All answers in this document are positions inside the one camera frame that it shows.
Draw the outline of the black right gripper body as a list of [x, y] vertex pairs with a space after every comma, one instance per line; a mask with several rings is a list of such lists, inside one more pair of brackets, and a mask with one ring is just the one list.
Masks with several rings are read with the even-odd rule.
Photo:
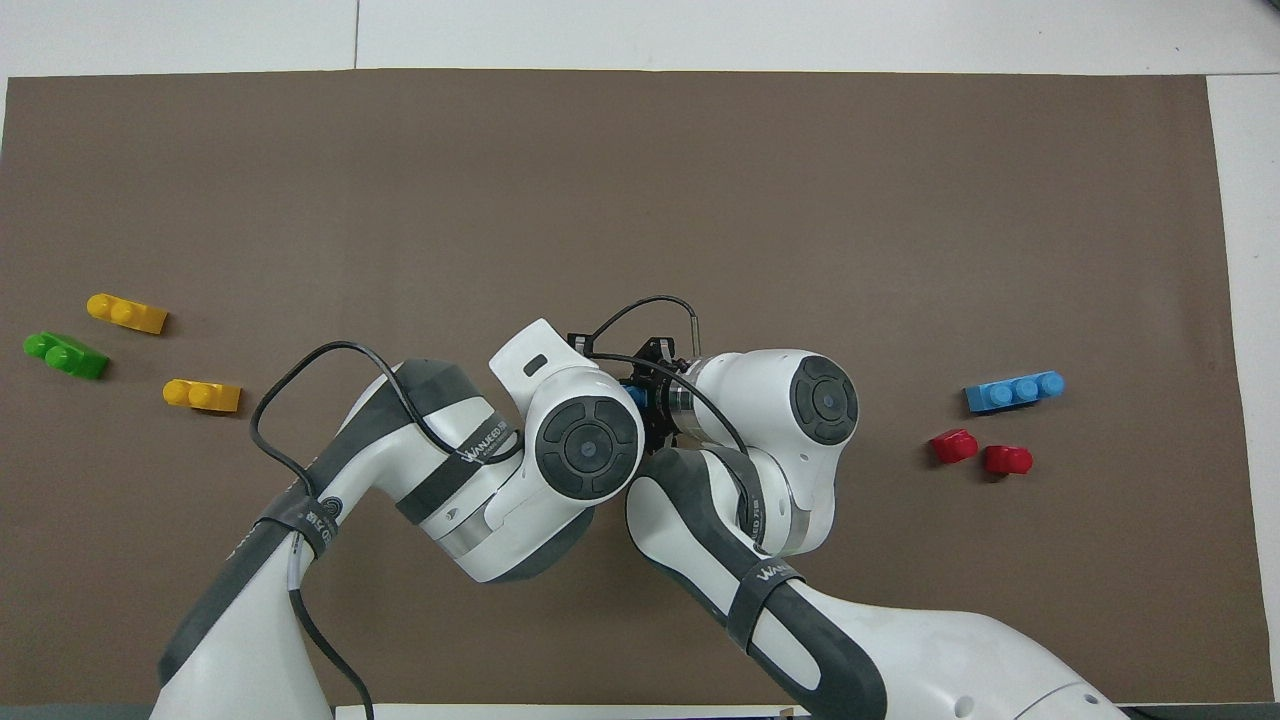
[[646, 454], [675, 445], [681, 433], [671, 411], [671, 398], [675, 391], [684, 387], [675, 380], [689, 364], [677, 357], [673, 338], [649, 338], [632, 357], [630, 377], [621, 380], [622, 387], [637, 405], [644, 424], [644, 446]]

